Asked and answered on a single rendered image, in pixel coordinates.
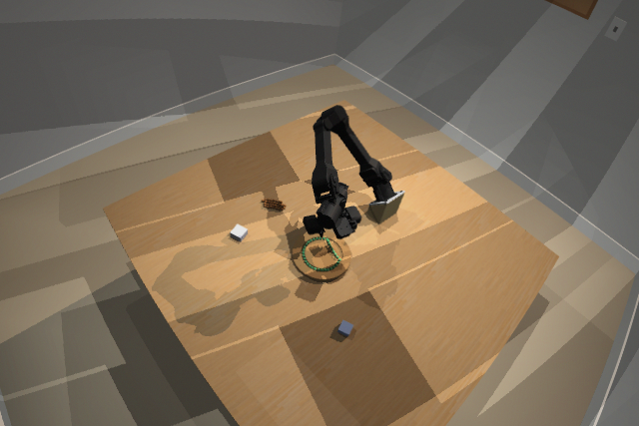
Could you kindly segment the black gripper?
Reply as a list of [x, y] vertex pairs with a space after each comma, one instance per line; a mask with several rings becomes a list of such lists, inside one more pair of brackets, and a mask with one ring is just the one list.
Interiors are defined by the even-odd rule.
[[[362, 217], [356, 206], [344, 208], [344, 210], [341, 211], [339, 217], [341, 217], [344, 213], [346, 213], [346, 219], [356, 220], [357, 223], [361, 222]], [[325, 232], [325, 230], [323, 227], [319, 226], [315, 214], [305, 216], [303, 219], [303, 224], [309, 235], [319, 233], [320, 238], [323, 237], [323, 233]]]

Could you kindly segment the white cube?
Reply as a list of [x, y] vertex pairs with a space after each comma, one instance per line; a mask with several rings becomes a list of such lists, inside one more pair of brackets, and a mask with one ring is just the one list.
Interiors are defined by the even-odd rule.
[[237, 224], [233, 230], [230, 232], [232, 238], [242, 242], [244, 237], [248, 234], [248, 229]]

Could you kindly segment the light blue block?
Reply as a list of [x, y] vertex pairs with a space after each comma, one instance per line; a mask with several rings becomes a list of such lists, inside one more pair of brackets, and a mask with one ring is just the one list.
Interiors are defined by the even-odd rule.
[[345, 321], [345, 320], [342, 320], [341, 325], [338, 328], [337, 332], [340, 333], [340, 334], [344, 334], [344, 335], [348, 336], [350, 331], [351, 331], [351, 329], [352, 329], [352, 324], [347, 322], [347, 321]]

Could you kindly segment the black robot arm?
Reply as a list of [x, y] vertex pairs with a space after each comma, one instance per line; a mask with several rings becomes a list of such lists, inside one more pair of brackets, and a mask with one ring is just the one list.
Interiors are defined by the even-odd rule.
[[[359, 175], [369, 188], [373, 187], [376, 202], [385, 202], [397, 193], [393, 191], [390, 183], [391, 172], [370, 156], [349, 126], [349, 116], [342, 105], [323, 111], [313, 128], [316, 141], [316, 167], [313, 171], [312, 186], [316, 203], [321, 204], [317, 210], [317, 222], [325, 229], [333, 229], [336, 238], [341, 240], [355, 233], [357, 222], [346, 219], [346, 213], [339, 217], [345, 208], [348, 186], [338, 182], [337, 170], [332, 164], [330, 131], [339, 135], [359, 163]], [[329, 194], [320, 195], [326, 192]]]

